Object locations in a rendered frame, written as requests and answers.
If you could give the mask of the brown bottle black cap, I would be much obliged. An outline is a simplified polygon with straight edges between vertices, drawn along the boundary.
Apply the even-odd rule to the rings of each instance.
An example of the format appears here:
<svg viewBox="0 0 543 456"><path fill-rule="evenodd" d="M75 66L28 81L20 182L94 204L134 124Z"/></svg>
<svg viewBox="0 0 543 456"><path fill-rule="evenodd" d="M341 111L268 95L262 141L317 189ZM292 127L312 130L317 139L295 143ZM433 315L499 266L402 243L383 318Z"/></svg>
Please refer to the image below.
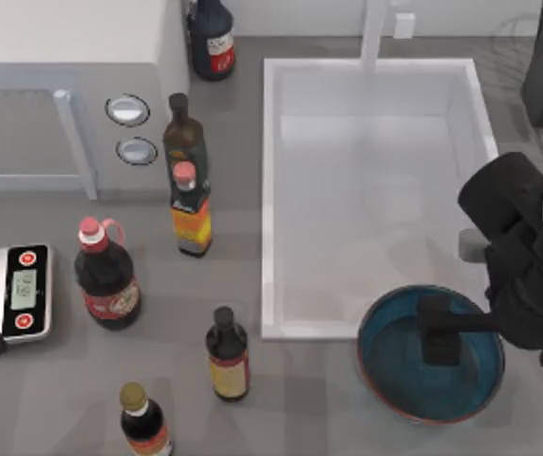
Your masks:
<svg viewBox="0 0 543 456"><path fill-rule="evenodd" d="M185 93L173 93L168 103L172 119L163 133L167 172L173 178L173 168L188 161L196 169L197 186L207 188L209 183L208 151L202 124L189 115L189 101Z"/></svg>

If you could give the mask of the white tall tap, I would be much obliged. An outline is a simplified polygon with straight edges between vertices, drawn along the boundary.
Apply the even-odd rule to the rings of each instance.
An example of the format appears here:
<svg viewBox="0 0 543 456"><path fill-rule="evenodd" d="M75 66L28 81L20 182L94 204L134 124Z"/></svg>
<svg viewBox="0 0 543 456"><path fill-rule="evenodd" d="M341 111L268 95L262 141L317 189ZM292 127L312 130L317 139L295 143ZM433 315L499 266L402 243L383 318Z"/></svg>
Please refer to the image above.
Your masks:
<svg viewBox="0 0 543 456"><path fill-rule="evenodd" d="M383 36L384 22L392 0L365 0L365 21L360 63L363 71L373 72Z"/></svg>

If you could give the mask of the white wall socket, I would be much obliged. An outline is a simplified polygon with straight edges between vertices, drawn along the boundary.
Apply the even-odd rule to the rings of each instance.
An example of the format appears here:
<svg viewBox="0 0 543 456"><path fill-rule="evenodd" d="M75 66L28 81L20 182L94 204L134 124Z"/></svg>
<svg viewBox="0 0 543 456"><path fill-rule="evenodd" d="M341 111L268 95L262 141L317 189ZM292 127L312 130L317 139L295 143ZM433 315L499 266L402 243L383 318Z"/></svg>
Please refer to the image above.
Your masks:
<svg viewBox="0 0 543 456"><path fill-rule="evenodd" d="M395 16L394 39L411 39L414 36L416 15L412 12L400 12Z"/></svg>

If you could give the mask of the orange label bottle red cap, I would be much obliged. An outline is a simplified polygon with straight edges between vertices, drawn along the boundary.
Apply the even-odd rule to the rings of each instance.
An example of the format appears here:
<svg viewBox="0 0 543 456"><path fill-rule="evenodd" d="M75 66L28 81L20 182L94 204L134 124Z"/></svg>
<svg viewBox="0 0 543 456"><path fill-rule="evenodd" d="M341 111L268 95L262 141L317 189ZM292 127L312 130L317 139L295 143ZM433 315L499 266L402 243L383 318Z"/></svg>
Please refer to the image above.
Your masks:
<svg viewBox="0 0 543 456"><path fill-rule="evenodd" d="M203 257L212 243L210 185L197 181L197 167L178 161L172 168L171 213L178 249L185 255Z"/></svg>

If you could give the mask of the white sink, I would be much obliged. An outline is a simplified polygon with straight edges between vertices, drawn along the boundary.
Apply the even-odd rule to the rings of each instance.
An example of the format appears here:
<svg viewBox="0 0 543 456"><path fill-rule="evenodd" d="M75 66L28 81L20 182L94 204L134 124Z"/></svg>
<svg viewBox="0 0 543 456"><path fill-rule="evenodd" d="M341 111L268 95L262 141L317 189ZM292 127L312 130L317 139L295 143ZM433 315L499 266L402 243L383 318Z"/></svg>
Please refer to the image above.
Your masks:
<svg viewBox="0 0 543 456"><path fill-rule="evenodd" d="M268 58L263 80L262 336L352 338L402 285L483 304L458 248L459 190L497 156L474 62Z"/></svg>

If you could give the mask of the dark bottle red white label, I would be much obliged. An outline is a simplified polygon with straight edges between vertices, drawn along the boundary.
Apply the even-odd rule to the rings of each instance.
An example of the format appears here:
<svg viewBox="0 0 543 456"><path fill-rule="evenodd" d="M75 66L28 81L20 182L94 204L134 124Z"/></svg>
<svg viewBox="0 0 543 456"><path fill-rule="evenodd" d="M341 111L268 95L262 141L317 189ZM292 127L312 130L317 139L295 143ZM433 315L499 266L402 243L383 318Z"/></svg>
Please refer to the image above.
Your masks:
<svg viewBox="0 0 543 456"><path fill-rule="evenodd" d="M189 45L194 72L221 81L234 69L234 17L221 0L193 0L188 14Z"/></svg>

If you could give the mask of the silver kitchen scale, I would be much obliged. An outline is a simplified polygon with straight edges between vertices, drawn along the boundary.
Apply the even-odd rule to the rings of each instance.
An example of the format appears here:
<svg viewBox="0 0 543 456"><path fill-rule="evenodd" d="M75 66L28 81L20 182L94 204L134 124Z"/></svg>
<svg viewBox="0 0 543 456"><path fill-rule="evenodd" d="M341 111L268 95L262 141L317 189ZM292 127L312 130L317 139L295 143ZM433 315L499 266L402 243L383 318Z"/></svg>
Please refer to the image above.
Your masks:
<svg viewBox="0 0 543 456"><path fill-rule="evenodd" d="M0 333L11 345L48 336L52 321L53 249L0 247Z"/></svg>

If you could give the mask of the dark bottle gold cap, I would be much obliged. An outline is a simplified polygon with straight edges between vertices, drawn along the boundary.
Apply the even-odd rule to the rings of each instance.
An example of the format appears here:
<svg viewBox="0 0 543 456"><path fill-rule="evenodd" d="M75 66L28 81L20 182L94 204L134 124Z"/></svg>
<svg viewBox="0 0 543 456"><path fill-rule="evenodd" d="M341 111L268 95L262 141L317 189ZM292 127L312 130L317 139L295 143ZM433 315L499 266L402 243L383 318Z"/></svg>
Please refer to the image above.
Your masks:
<svg viewBox="0 0 543 456"><path fill-rule="evenodd" d="M134 456L173 456L174 443L160 405L137 382L120 391L121 427Z"/></svg>

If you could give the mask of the blue bowl red rim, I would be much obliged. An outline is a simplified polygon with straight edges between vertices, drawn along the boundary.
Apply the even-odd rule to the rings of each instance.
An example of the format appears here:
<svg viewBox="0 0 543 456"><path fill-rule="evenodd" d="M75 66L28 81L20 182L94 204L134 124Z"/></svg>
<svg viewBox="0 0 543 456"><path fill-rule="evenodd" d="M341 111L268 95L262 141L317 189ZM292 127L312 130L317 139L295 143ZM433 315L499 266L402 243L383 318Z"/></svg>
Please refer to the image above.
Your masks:
<svg viewBox="0 0 543 456"><path fill-rule="evenodd" d="M457 315L482 314L468 297L436 285L406 285L367 310L356 350L369 389L389 408L418 423L449 425L480 413L498 392L505 351L494 332L461 332L455 366L427 364L417 325L422 298L440 297Z"/></svg>

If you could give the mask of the dark bottle yellow label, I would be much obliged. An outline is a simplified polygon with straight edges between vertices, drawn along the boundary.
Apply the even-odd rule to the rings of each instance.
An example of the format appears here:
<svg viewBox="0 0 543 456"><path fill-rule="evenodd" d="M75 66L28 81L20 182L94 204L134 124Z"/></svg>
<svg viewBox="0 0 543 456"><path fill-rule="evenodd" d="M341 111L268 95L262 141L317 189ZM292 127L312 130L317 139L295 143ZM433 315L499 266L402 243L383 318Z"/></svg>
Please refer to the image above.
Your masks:
<svg viewBox="0 0 543 456"><path fill-rule="evenodd" d="M205 345L215 395L226 402L240 401L251 385L248 335L235 321L232 308L214 310L214 324L206 333Z"/></svg>

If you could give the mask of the silver microwave knob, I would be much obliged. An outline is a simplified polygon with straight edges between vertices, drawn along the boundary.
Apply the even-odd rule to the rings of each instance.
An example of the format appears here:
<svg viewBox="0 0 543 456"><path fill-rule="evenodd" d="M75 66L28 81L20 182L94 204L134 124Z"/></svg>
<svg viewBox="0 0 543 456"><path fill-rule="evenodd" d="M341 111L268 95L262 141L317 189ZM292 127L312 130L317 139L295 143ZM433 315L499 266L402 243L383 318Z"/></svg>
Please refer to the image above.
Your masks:
<svg viewBox="0 0 543 456"><path fill-rule="evenodd" d="M120 141L115 147L116 155L125 163L135 166L146 166L158 157L156 146L141 137Z"/></svg>
<svg viewBox="0 0 543 456"><path fill-rule="evenodd" d="M126 127L144 124L150 117L148 104L132 94L122 94L117 98L108 99L104 110L111 121Z"/></svg>

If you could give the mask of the pale microwave oven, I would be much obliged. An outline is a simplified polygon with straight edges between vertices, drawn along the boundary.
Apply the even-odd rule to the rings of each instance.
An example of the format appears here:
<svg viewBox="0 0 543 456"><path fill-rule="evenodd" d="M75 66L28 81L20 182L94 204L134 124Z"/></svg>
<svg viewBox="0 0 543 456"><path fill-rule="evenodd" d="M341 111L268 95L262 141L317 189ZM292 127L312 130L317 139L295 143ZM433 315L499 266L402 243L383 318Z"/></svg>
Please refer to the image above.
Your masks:
<svg viewBox="0 0 543 456"><path fill-rule="evenodd" d="M66 89L98 198L166 193L168 99L189 85L182 0L0 0L0 191L85 193L52 97ZM105 102L122 94L148 104L145 123L107 117ZM116 155L134 137L156 146L153 163Z"/></svg>

